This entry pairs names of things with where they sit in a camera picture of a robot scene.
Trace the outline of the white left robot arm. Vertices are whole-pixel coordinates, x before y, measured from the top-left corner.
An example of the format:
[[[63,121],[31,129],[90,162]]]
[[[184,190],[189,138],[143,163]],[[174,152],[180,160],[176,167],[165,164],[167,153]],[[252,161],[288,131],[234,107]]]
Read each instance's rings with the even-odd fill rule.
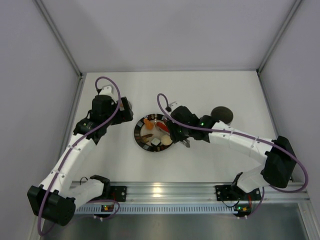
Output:
[[[106,177],[93,175],[75,188],[71,188],[71,184],[89,153],[106,134],[107,128],[130,122],[133,115],[126,97],[118,101],[109,95],[94,97],[91,109],[75,125],[69,144],[55,167],[39,186],[32,185],[27,192],[35,216],[65,226],[82,205],[110,197],[111,183]]]

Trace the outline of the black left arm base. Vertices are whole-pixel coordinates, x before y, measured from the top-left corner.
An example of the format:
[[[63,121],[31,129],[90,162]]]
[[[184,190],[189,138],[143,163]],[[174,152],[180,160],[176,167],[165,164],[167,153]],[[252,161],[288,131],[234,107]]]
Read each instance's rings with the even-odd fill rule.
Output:
[[[108,200],[114,200],[117,202],[126,202],[127,199],[127,186],[111,186],[108,193]]]

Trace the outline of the metal serving tongs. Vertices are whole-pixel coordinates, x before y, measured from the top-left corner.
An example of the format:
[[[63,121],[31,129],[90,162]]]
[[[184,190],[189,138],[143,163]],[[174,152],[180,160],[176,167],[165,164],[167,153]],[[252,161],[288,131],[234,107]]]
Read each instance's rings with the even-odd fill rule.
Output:
[[[190,145],[190,141],[188,139],[185,139],[184,141],[184,145],[187,147],[187,148],[190,148],[191,145]]]

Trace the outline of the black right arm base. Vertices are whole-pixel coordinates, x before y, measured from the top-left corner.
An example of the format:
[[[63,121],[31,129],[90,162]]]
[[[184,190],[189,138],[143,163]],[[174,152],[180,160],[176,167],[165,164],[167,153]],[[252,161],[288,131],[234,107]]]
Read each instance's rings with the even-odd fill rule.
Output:
[[[241,199],[239,191],[231,184],[216,185],[214,188],[216,199],[219,202],[238,201]]]

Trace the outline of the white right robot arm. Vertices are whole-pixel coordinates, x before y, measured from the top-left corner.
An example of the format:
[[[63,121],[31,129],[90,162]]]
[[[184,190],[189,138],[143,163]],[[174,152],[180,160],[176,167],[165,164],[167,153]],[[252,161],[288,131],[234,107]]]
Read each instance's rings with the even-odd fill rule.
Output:
[[[189,138],[228,147],[254,159],[259,166],[236,175],[230,191],[240,197],[256,189],[271,186],[285,189],[291,179],[296,161],[289,140],[260,138],[230,127],[210,115],[201,118],[177,103],[166,107],[170,118],[166,122],[174,143],[187,142]]]

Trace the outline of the white steamed bun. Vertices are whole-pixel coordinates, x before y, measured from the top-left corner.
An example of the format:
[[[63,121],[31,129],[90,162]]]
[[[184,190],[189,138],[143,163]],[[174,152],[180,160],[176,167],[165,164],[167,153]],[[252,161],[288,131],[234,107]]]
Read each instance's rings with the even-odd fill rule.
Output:
[[[169,135],[167,135],[167,134],[164,134],[161,137],[160,141],[161,141],[161,144],[164,145],[164,146],[169,146],[169,145],[171,145],[173,143],[171,137]]]

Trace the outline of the red sausage piece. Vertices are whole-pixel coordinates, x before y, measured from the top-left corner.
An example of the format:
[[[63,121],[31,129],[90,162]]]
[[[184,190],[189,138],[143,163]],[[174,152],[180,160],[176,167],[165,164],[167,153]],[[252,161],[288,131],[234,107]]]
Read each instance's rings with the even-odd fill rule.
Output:
[[[156,123],[156,125],[157,125],[161,130],[163,130],[163,131],[165,131],[165,132],[167,132],[167,133],[170,132],[169,129],[167,128],[167,126],[166,126],[164,123],[158,121],[158,122]]]

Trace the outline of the black white sushi piece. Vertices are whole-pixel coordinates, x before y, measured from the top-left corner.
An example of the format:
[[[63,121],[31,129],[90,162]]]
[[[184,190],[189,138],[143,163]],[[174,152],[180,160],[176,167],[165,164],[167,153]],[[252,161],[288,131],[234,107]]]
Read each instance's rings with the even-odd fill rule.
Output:
[[[161,140],[159,140],[158,138],[153,138],[152,141],[150,142],[150,144],[152,146],[160,146],[161,145]]]

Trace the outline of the orange carrot piece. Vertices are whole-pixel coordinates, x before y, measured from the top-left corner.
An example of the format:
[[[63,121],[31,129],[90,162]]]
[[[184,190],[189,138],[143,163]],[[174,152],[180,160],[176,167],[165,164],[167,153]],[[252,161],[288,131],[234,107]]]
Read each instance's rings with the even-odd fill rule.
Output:
[[[147,118],[144,118],[143,119],[143,123],[144,123],[144,126],[147,130],[152,130],[154,128],[154,123],[152,123],[150,120],[148,120]]]

